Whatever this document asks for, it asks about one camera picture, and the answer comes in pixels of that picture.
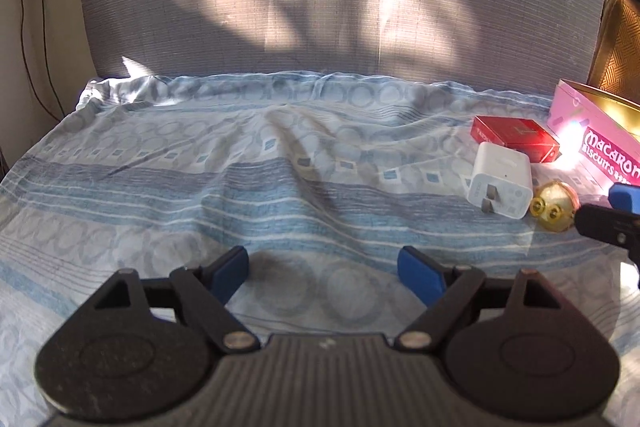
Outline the pink macaron biscuit tin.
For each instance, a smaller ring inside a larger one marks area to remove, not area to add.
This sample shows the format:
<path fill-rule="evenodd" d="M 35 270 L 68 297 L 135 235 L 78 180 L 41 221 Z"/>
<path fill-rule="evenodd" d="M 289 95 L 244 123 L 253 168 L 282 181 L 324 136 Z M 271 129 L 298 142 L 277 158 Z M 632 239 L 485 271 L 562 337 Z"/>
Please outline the pink macaron biscuit tin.
<path fill-rule="evenodd" d="M 597 184 L 639 184 L 639 105 L 570 80 L 555 87 L 547 127 Z"/>

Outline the gold round ornament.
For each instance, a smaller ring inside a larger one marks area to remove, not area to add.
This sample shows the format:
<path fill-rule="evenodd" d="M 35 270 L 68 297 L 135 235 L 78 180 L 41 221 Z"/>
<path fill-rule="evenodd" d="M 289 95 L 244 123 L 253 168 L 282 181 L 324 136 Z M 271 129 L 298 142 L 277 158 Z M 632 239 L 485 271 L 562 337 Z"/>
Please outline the gold round ornament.
<path fill-rule="evenodd" d="M 579 206 L 574 188 L 563 181 L 553 180 L 537 188 L 529 204 L 529 213 L 547 231 L 561 233 L 574 225 Z"/>

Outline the red cigarette box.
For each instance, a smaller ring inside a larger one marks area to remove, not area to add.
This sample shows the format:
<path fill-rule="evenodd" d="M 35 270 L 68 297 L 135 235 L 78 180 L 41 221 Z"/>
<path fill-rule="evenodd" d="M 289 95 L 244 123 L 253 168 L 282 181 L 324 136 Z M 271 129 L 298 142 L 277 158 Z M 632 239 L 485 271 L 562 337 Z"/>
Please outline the red cigarette box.
<path fill-rule="evenodd" d="M 477 143 L 494 143 L 528 156 L 533 164 L 555 161 L 560 144 L 533 119 L 475 116 L 470 135 Z"/>

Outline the white USB charger plug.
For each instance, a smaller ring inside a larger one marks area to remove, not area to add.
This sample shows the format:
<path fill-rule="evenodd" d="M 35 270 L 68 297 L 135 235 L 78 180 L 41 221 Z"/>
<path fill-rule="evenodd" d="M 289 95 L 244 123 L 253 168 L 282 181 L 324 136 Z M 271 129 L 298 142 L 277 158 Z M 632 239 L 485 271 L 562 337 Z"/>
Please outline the white USB charger plug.
<path fill-rule="evenodd" d="M 529 158 L 501 145 L 480 143 L 466 200 L 484 213 L 520 220 L 533 197 Z"/>

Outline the brown woven cushion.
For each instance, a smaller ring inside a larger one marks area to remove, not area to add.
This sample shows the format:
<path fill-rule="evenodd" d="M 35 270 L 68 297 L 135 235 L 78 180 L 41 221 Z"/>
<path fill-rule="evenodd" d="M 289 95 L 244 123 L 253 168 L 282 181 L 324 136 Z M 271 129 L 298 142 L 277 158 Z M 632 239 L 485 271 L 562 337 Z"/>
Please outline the brown woven cushion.
<path fill-rule="evenodd" d="M 587 83 L 638 104 L 639 52 L 639 1 L 608 0 L 603 7 Z"/>

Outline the blue patterned bed sheet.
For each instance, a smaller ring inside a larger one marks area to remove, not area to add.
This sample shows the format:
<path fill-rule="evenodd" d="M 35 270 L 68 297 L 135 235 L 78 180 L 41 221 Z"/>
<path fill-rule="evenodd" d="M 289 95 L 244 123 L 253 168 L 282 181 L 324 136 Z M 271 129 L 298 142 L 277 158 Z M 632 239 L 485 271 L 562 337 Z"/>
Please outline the blue patterned bed sheet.
<path fill-rule="evenodd" d="M 535 268 L 620 356 L 606 415 L 639 421 L 639 273 L 618 248 L 487 216 L 466 190 L 478 115 L 547 95 L 313 72 L 94 80 L 1 182 L 1 421 L 48 415 L 43 343 L 115 270 L 166 277 L 235 245 L 231 310 L 258 335 L 381 332 L 421 312 L 402 246 L 493 277 Z"/>

